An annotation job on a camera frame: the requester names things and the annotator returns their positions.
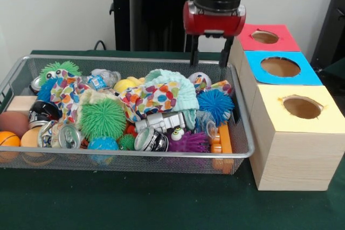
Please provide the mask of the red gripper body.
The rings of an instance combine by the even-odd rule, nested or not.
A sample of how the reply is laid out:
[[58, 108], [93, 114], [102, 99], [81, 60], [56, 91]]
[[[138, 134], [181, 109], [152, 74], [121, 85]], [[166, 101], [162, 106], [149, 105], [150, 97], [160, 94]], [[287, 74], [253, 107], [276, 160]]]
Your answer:
[[183, 7], [183, 24], [186, 34], [221, 35], [223, 38], [241, 33], [246, 20], [246, 9], [240, 5], [237, 10], [221, 13], [198, 8], [193, 1], [187, 1]]

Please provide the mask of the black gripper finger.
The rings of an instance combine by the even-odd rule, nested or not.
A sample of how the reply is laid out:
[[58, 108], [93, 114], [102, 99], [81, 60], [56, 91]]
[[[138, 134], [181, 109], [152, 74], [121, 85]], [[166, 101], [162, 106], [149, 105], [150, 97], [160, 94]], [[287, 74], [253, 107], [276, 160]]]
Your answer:
[[233, 41], [234, 41], [234, 36], [227, 38], [225, 41], [224, 48], [222, 49], [220, 53], [219, 66], [221, 68], [224, 68], [227, 66]]
[[191, 57], [190, 57], [190, 65], [197, 66], [198, 65], [198, 43], [199, 43], [199, 35], [193, 35], [191, 37]]

